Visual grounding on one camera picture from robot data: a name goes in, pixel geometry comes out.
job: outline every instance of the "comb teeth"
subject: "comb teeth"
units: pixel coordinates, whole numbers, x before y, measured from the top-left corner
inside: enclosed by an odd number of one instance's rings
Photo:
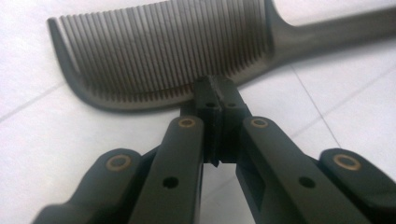
[[[198,77],[232,77],[265,53],[264,0],[172,0],[58,20],[77,71],[107,102],[190,94]]]

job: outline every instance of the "comb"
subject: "comb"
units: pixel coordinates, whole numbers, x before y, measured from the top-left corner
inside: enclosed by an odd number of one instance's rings
[[[272,1],[171,0],[48,23],[80,99],[139,111],[189,101],[199,77],[240,85],[285,63],[393,37],[396,8],[295,27]]]

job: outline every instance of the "screw hole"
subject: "screw hole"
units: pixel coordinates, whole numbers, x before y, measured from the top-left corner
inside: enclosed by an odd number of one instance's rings
[[[207,106],[207,107],[211,107],[211,108],[213,108],[213,107],[215,107],[216,105],[215,105],[215,104],[213,104],[213,103],[207,103],[207,104],[206,104],[206,106]]]
[[[178,179],[176,177],[167,177],[163,180],[163,187],[166,189],[174,189],[178,185]]]
[[[316,185],[315,182],[311,178],[308,178],[308,177],[305,177],[305,176],[300,177],[299,178],[299,182],[300,182],[301,185],[303,185],[304,187],[306,187],[308,189],[312,189]]]

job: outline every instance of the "rivet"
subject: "rivet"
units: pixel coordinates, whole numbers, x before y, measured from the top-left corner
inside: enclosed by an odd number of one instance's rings
[[[350,161],[351,164],[345,163],[342,161],[342,159]],[[332,160],[335,162],[335,164],[350,171],[358,171],[361,168],[361,163],[358,160],[346,154],[337,154],[332,158]]]
[[[126,169],[128,166],[131,165],[131,163],[131,157],[120,154],[108,159],[106,163],[106,168],[109,171],[118,172]]]
[[[182,128],[190,128],[193,127],[195,125],[195,120],[193,119],[181,119],[178,122],[178,126],[182,127]]]
[[[253,119],[250,124],[256,128],[266,128],[268,126],[268,122],[265,119]]]

